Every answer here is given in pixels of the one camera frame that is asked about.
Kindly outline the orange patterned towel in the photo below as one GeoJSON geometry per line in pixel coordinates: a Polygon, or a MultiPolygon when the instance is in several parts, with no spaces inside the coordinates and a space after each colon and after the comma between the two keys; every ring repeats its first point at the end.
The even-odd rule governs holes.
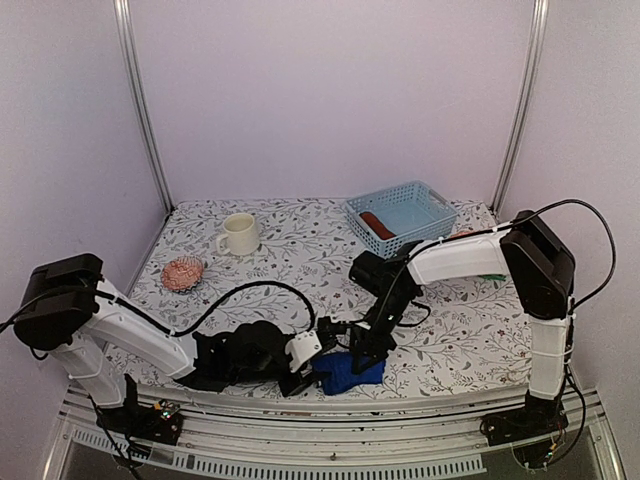
{"type": "Polygon", "coordinates": [[[452,234],[449,238],[453,239],[453,238],[465,237],[470,235],[471,233],[474,233],[474,232],[472,230],[460,231],[455,234],[452,234]]]}

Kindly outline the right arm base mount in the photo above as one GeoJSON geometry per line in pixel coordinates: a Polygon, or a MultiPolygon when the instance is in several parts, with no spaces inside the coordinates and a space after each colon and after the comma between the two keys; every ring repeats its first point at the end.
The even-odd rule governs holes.
{"type": "Polygon", "coordinates": [[[568,425],[559,397],[543,400],[527,393],[523,406],[484,415],[479,430],[496,446],[560,432],[568,425]]]}

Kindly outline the brown towel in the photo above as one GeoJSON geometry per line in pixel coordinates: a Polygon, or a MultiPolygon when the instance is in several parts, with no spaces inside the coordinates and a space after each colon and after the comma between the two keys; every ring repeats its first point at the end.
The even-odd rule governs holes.
{"type": "Polygon", "coordinates": [[[395,237],[395,234],[391,232],[372,212],[365,211],[360,213],[359,216],[381,240],[386,241],[395,237]]]}

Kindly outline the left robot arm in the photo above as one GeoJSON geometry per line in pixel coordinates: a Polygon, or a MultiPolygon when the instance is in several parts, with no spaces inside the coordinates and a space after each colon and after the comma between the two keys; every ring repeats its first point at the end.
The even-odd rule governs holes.
{"type": "Polygon", "coordinates": [[[128,434],[148,426],[148,412],[126,396],[126,381],[101,350],[109,342],[194,391],[221,392],[239,382],[279,383],[283,396],[313,383],[305,372],[321,353],[313,329],[285,334],[268,321],[245,323],[213,336],[195,327],[177,332],[134,306],[87,253],[36,267],[11,319],[17,338],[57,359],[69,376],[107,408],[128,434]]]}

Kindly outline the blue towel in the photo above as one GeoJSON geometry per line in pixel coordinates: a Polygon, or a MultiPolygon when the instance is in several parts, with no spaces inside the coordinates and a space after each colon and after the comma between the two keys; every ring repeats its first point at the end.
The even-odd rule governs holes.
{"type": "Polygon", "coordinates": [[[336,352],[315,358],[311,366],[315,373],[325,375],[320,381],[325,395],[334,396],[345,393],[359,385],[378,385],[383,381],[386,362],[382,361],[363,373],[352,372],[352,355],[336,352]]]}

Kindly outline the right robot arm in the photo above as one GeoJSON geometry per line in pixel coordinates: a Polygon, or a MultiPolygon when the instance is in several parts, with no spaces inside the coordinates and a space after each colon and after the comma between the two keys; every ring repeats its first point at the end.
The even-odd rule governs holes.
{"type": "Polygon", "coordinates": [[[354,368],[384,368],[384,392],[402,397],[524,386],[536,399],[517,427],[537,436],[555,420],[570,355],[574,270],[530,211],[385,259],[363,253],[349,276],[375,301],[351,334],[354,368]]]}

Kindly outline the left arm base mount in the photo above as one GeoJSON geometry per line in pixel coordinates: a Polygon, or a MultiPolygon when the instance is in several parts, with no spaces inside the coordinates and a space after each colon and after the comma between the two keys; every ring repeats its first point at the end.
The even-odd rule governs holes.
{"type": "Polygon", "coordinates": [[[138,401],[136,382],[124,376],[126,395],[122,406],[117,408],[98,407],[96,424],[126,439],[142,439],[155,443],[176,446],[182,432],[184,417],[180,406],[165,399],[153,406],[144,406],[138,401]]]}

